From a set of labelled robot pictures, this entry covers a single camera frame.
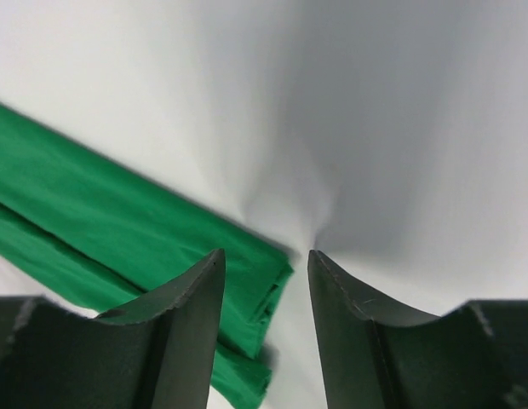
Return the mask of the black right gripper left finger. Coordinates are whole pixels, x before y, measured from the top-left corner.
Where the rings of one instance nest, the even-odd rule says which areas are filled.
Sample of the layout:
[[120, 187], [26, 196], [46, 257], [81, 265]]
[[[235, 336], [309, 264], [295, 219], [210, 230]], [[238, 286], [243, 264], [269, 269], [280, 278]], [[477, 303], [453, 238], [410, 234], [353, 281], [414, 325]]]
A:
[[225, 287], [222, 250], [87, 318], [0, 297], [0, 408], [203, 408]]

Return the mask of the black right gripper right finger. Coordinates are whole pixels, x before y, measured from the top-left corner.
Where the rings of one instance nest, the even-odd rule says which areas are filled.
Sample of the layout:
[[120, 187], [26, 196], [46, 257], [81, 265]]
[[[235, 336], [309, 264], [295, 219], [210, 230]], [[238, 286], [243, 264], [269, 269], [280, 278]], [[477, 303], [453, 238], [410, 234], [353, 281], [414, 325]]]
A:
[[330, 408], [528, 408], [528, 300], [472, 300], [437, 316], [307, 263]]

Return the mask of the green t shirt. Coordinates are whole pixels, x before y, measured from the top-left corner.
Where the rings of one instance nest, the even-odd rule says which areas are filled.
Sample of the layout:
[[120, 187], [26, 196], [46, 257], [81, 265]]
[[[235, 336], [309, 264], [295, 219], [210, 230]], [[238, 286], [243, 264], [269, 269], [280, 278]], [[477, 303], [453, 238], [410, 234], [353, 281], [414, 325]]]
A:
[[0, 104], [0, 256], [33, 279], [103, 312], [215, 249], [226, 254], [226, 286], [211, 384], [232, 406], [257, 408], [287, 254]]

